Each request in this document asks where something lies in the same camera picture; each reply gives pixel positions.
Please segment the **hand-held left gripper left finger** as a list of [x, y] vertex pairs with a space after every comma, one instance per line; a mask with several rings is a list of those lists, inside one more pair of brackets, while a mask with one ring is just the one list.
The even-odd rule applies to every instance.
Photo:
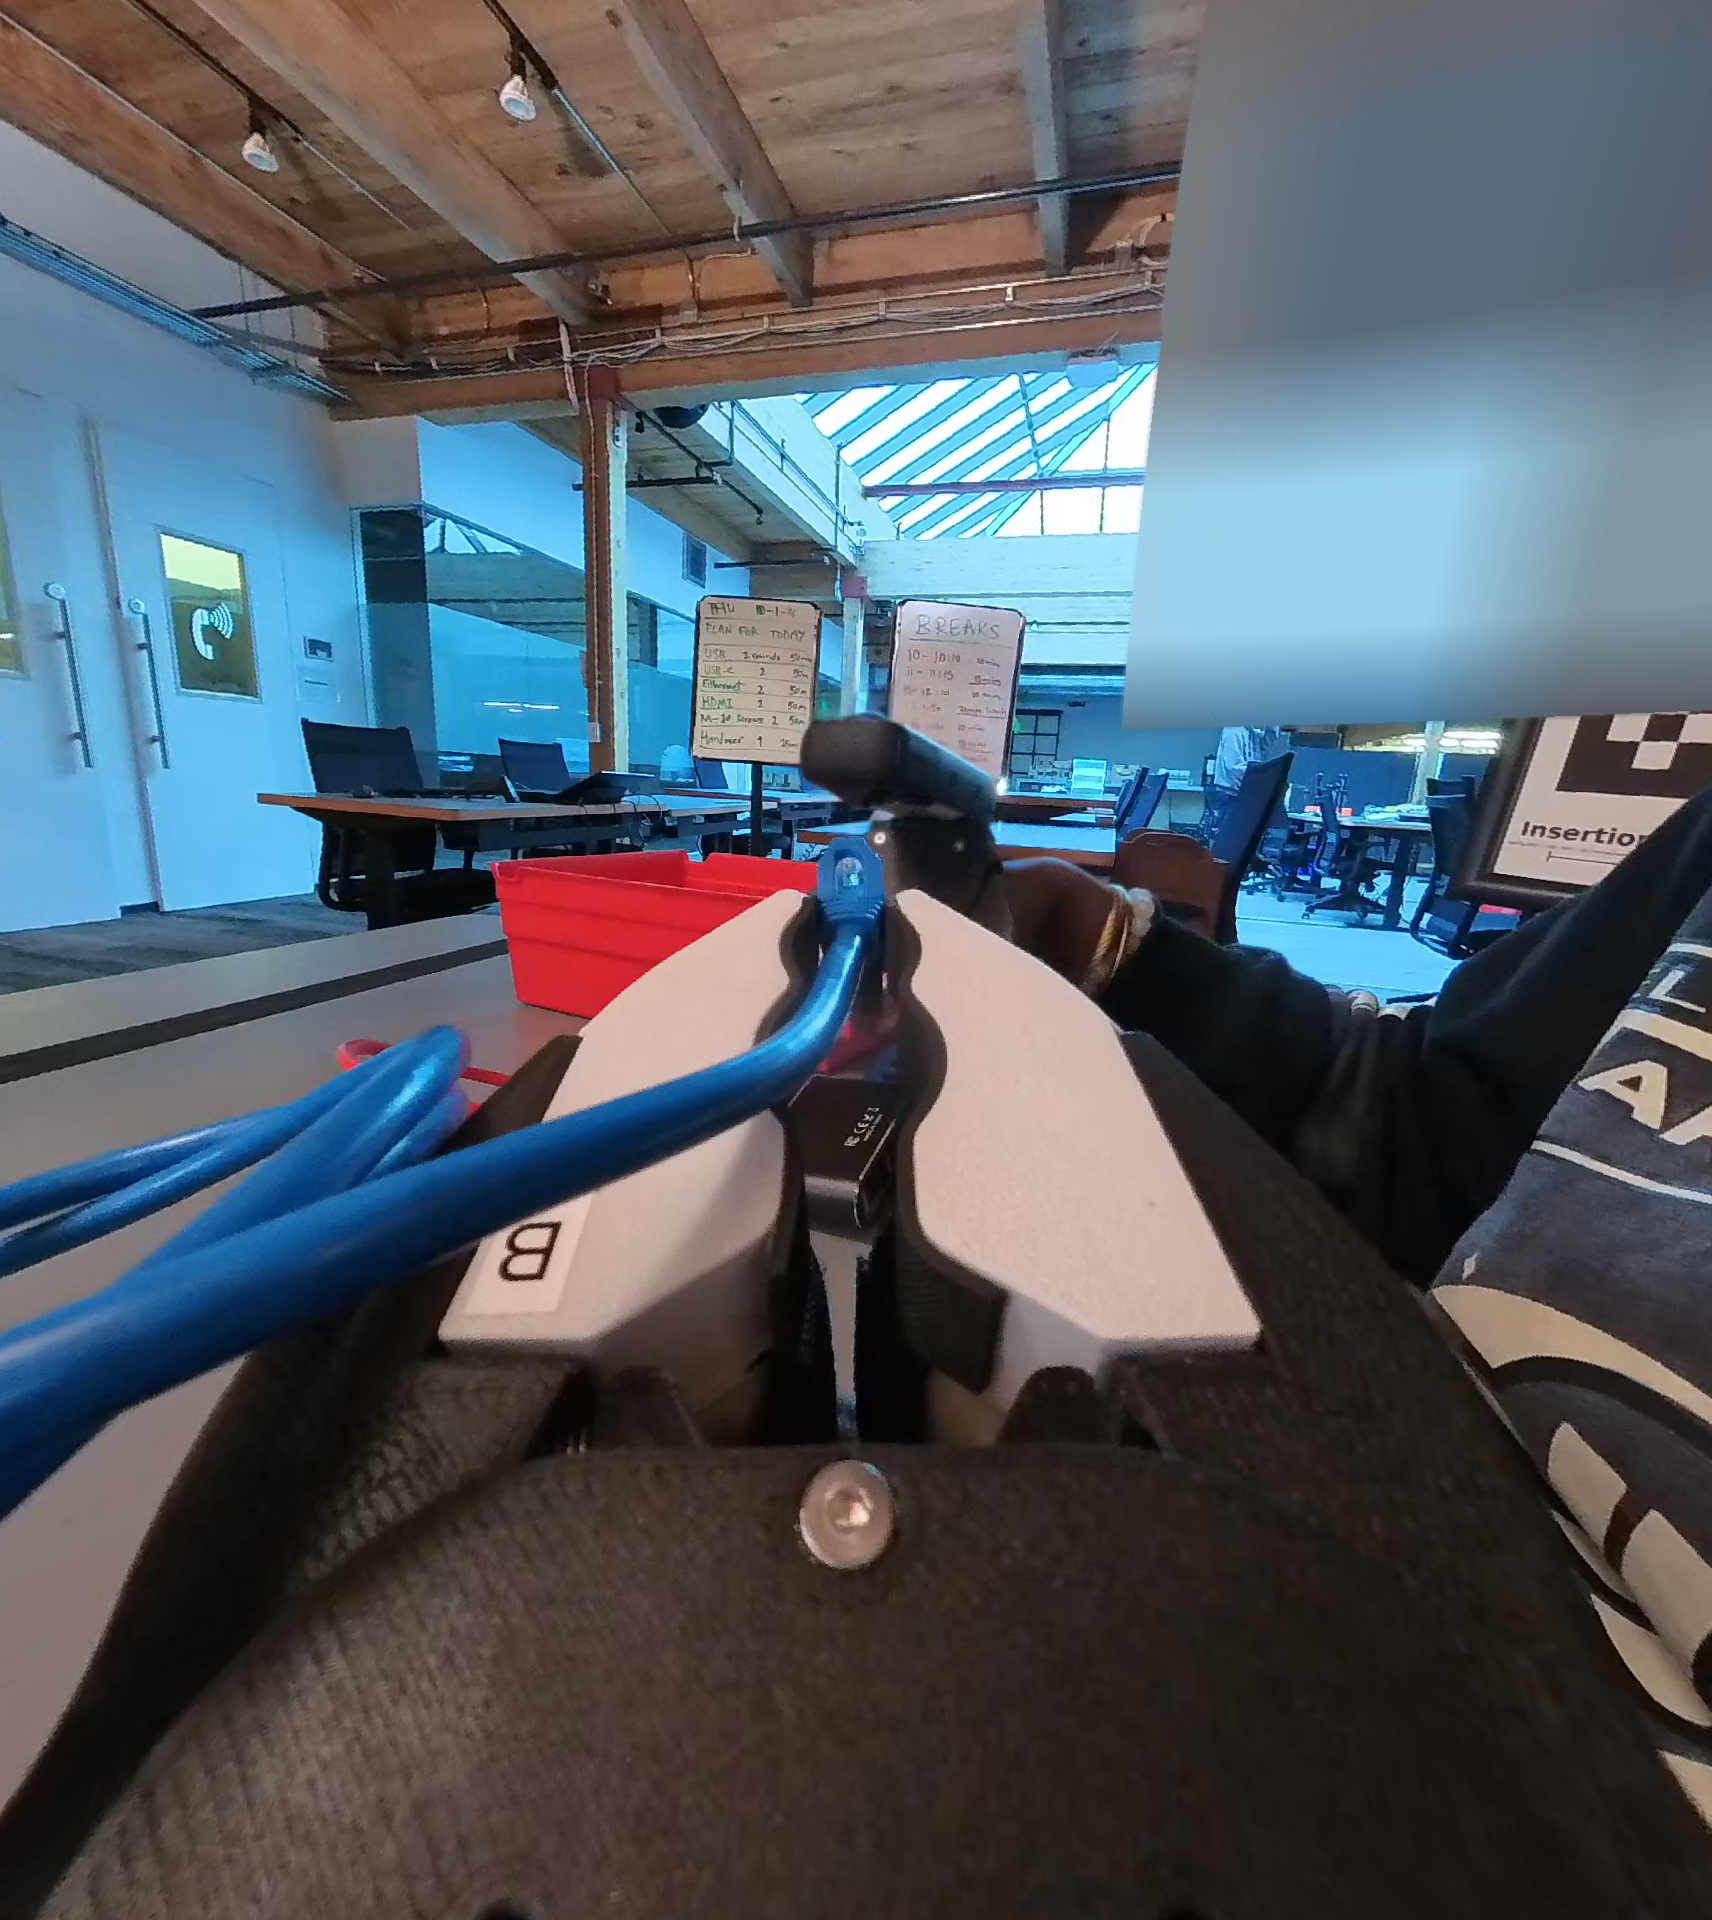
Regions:
[[[572, 1118], [747, 1055], [802, 986], [810, 895], [783, 889], [679, 950], [580, 1032], [549, 1106]], [[528, 1348], [604, 1373], [747, 1373], [771, 1347], [791, 1199], [772, 1110], [484, 1239], [446, 1348]]]

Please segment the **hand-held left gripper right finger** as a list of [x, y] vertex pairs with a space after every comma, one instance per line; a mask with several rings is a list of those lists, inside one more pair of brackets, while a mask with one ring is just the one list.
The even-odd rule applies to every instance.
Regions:
[[1077, 986], [920, 891], [893, 902], [915, 1092], [897, 1172], [897, 1298], [945, 1379], [1105, 1379], [1247, 1352], [1239, 1281], [1121, 1031]]

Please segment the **black ethernet hub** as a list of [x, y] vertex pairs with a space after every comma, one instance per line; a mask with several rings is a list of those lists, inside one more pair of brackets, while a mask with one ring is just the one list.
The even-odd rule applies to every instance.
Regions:
[[818, 1071], [784, 1118], [798, 1150], [802, 1199], [815, 1234], [872, 1236], [893, 1211], [894, 1140], [905, 1092], [893, 1060]]

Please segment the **person's right forearm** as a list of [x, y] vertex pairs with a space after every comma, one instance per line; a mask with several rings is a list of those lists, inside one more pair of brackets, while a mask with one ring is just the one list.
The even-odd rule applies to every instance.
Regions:
[[1191, 1071], [1395, 1272], [1432, 1285], [1710, 897], [1712, 785], [1413, 1010], [1164, 915], [1098, 1005]]

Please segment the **person's right hand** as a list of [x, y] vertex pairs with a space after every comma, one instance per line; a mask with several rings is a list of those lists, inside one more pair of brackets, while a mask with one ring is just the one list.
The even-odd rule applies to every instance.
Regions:
[[1055, 858], [1006, 862], [1003, 885], [1013, 942], [1089, 998], [1108, 993], [1160, 915], [1150, 893]]

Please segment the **handwritten whiteboard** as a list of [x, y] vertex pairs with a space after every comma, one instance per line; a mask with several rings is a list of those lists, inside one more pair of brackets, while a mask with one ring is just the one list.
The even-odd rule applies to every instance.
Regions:
[[751, 768], [751, 853], [764, 856], [766, 766], [801, 765], [816, 716], [823, 610], [812, 603], [706, 595], [695, 616], [691, 754]]
[[887, 719], [1005, 782], [1026, 630], [1015, 608], [900, 600]]

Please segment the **brown wooden chair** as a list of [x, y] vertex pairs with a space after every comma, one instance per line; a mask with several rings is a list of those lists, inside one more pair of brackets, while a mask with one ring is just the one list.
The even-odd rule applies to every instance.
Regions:
[[1237, 941], [1235, 868], [1178, 830], [1139, 829], [1116, 843], [1108, 876], [1150, 895], [1163, 912], [1221, 947]]

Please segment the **red plastic bin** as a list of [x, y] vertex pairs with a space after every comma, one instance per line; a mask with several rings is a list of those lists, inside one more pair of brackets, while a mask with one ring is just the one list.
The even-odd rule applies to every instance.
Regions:
[[812, 895], [805, 860], [630, 850], [491, 868], [514, 996], [592, 1018], [647, 973], [779, 895]]

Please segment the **wooden table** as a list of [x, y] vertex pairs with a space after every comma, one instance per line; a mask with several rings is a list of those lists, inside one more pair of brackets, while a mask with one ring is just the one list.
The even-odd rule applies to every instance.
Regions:
[[498, 900], [495, 867], [606, 853], [708, 853], [753, 825], [743, 795], [638, 795], [613, 803], [463, 797], [272, 795], [259, 803], [322, 832], [317, 899], [380, 933]]

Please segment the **framed marker sign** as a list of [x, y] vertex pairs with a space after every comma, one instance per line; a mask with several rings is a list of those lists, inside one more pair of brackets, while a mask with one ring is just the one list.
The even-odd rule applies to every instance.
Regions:
[[1504, 722], [1452, 893], [1511, 911], [1571, 900], [1712, 785], [1712, 711]]

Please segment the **person's dark printed hoodie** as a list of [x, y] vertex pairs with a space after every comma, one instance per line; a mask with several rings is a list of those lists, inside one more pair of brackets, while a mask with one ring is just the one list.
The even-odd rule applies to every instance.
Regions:
[[1712, 1837], [1712, 889], [1434, 1287]]

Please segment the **wooden post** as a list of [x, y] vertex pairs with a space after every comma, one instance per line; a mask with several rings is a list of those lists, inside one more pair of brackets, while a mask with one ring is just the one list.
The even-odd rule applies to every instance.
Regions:
[[589, 766], [630, 770], [628, 440], [630, 406], [611, 369], [582, 377], [582, 685]]

